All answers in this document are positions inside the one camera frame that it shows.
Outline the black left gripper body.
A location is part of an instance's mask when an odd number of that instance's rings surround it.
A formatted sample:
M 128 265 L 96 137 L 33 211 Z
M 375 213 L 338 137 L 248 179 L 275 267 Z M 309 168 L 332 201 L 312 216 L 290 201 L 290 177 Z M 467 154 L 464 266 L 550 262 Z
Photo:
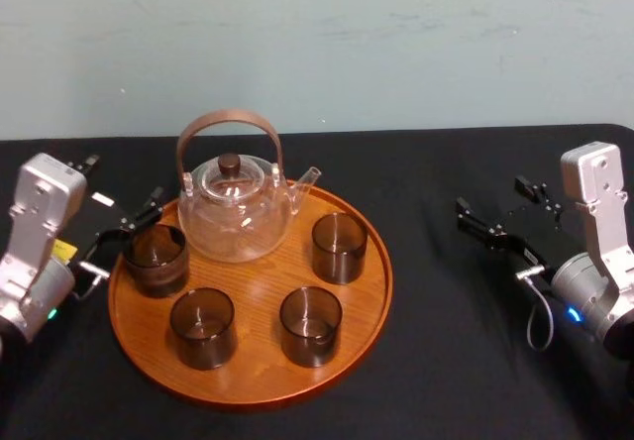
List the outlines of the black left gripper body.
M 73 273 L 88 263 L 110 272 L 117 254 L 130 237 L 130 216 L 110 196 L 86 193 L 78 212 L 68 221 L 56 239 L 74 249 L 66 266 Z

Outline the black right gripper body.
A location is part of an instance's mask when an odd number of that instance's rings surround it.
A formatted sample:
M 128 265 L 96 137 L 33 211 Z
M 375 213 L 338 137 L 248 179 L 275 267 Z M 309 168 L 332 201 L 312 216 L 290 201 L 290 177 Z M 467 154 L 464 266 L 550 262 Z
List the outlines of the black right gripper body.
M 553 210 L 515 210 L 506 217 L 503 228 L 507 248 L 529 266 L 543 266 L 545 282 L 551 282 L 569 259 L 584 252 L 581 243 L 562 228 L 561 214 Z

